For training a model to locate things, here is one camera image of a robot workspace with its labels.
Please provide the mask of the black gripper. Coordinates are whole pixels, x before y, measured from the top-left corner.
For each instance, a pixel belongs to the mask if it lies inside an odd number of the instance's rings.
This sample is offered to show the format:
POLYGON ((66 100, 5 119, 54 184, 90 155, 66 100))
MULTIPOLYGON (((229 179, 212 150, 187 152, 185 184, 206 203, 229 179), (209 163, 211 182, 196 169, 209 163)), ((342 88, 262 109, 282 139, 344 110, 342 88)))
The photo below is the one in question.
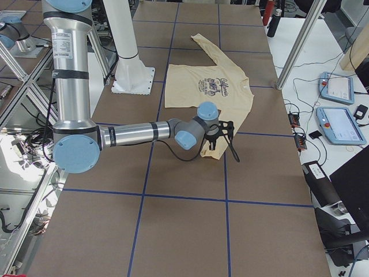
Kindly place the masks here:
POLYGON ((206 132, 206 140, 209 142, 209 150, 216 149, 216 141, 220 137, 220 128, 218 125, 212 125, 206 132))

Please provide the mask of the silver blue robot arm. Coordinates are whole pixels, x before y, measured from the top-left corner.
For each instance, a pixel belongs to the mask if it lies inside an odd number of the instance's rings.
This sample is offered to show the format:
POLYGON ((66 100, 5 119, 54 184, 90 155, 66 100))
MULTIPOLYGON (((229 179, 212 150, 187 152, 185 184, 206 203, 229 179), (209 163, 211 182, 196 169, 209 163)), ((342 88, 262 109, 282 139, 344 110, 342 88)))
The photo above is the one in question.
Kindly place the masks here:
MULTIPOLYGON (((174 138, 183 149, 220 135, 219 112, 211 102, 201 103, 188 122, 170 119, 133 125, 100 127, 91 119, 87 36, 93 28, 91 1, 43 1, 44 23, 51 30, 58 121, 53 126, 53 158, 68 173, 83 173, 108 147, 128 146, 174 138)), ((118 67, 114 92, 148 94, 155 75, 138 56, 127 1, 106 1, 118 67)))

